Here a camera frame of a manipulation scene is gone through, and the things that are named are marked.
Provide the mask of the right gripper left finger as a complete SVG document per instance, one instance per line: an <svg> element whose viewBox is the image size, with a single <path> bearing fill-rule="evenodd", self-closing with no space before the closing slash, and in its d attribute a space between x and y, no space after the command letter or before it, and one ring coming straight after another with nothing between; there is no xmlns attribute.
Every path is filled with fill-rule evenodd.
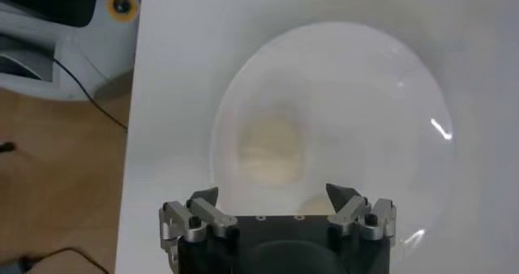
<svg viewBox="0 0 519 274"><path fill-rule="evenodd" d="M178 262L178 244L181 239L189 243L203 242L210 231L217 238L232 239L238 236L238 218L217 208L219 189L212 187L195 191L182 204L165 202L159 208L161 249L170 262Z"/></svg>

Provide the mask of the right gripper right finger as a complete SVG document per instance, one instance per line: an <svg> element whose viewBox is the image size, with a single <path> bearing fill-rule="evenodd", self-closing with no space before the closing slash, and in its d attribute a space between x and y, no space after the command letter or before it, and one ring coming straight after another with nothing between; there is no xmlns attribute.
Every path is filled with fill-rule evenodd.
<svg viewBox="0 0 519 274"><path fill-rule="evenodd" d="M372 205L354 188L332 183L326 184L326 191L335 212L327 221L342 237L358 229L363 240L387 238L391 246L396 244L397 206L391 199L377 199Z"/></svg>

